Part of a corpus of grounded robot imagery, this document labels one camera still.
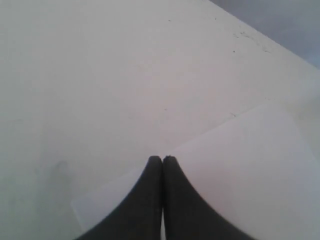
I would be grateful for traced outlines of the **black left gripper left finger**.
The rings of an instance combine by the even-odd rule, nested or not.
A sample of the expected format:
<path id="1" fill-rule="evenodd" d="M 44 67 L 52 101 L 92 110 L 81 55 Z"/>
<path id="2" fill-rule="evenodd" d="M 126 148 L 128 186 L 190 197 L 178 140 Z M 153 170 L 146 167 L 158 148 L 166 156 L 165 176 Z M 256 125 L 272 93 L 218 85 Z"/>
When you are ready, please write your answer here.
<path id="1" fill-rule="evenodd" d="M 74 200 L 84 233 L 79 240 L 159 240 L 163 163 L 151 156 L 144 168 Z"/>

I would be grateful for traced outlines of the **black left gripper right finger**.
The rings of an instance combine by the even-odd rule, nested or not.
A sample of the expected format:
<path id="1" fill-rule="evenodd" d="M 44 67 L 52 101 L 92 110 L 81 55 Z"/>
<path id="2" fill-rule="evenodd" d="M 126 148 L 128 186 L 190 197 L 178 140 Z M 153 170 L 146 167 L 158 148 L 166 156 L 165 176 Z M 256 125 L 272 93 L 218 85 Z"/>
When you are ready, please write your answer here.
<path id="1" fill-rule="evenodd" d="M 177 159 L 163 159 L 163 213 L 168 240 L 245 240 L 247 234 L 212 209 L 193 188 Z"/>

